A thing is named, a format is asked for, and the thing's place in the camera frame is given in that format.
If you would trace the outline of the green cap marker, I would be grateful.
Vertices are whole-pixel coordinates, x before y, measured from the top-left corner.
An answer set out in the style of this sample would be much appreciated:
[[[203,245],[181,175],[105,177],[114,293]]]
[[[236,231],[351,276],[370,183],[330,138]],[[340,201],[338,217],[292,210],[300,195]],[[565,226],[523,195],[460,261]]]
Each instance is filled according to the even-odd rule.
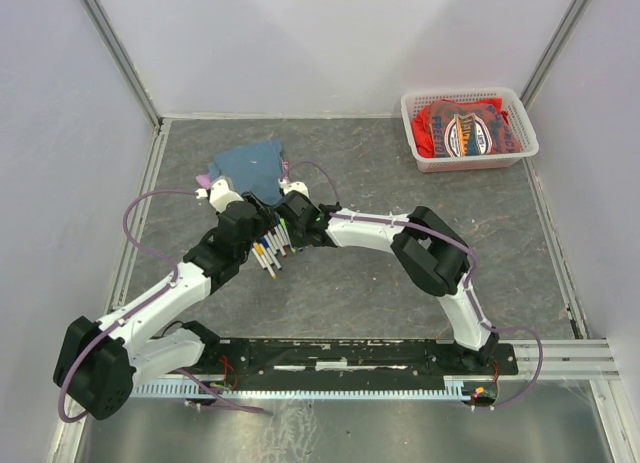
[[[279,218],[279,228],[280,228],[280,230],[282,232],[284,241],[286,242],[287,246],[292,247],[291,240],[290,240],[289,234],[287,232],[285,221],[282,218]]]

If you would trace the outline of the blue cap marker with eraser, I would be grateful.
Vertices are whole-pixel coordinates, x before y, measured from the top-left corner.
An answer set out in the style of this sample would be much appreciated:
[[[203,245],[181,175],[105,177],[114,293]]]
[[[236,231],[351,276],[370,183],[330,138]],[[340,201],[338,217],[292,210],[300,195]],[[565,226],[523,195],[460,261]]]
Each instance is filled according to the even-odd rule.
[[[282,254],[283,258],[287,258],[287,253],[285,250],[285,244],[283,243],[283,240],[280,238],[280,235],[277,231],[276,227],[273,227],[270,229],[270,233],[272,235],[272,238],[274,239],[275,243],[277,244],[280,253]]]

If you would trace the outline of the blue cloth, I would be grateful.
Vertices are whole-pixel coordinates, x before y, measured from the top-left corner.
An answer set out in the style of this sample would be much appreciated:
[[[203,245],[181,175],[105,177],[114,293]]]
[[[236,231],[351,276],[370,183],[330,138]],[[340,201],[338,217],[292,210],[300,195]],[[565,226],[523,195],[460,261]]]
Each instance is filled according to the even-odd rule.
[[[220,152],[208,165],[209,177],[231,180],[234,190],[251,192],[261,202],[275,205],[281,199],[279,179],[284,173],[283,147],[270,139]]]

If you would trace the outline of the pink cloth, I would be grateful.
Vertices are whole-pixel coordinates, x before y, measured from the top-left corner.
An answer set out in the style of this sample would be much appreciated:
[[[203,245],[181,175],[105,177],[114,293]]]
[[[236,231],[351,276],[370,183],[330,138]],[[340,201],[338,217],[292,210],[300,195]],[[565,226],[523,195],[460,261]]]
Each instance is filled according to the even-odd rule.
[[[201,188],[209,189],[212,184],[212,180],[208,173],[200,174],[196,176],[196,182]]]

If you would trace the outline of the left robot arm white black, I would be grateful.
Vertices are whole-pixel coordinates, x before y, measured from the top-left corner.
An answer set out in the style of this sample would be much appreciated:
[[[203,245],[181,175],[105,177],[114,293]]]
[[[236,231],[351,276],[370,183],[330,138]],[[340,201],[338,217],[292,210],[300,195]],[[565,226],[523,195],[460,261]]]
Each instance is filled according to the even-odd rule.
[[[221,351],[203,326],[188,323],[168,337],[156,335],[234,278],[272,226],[272,211],[252,194],[232,192],[213,206],[217,225],[160,282],[119,310],[69,324],[53,374],[62,421],[104,420],[149,380],[188,367],[199,373],[218,367]]]

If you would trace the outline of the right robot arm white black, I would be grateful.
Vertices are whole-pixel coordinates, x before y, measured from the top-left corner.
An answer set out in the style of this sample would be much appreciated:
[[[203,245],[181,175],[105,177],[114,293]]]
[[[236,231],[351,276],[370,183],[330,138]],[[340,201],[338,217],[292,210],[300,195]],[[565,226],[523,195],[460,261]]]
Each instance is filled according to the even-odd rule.
[[[478,374],[494,360],[499,341],[472,284],[475,257],[467,244],[431,209],[375,215],[340,205],[314,205],[293,191],[276,206],[296,246],[358,247],[392,254],[424,293],[435,297],[452,330],[449,365]]]

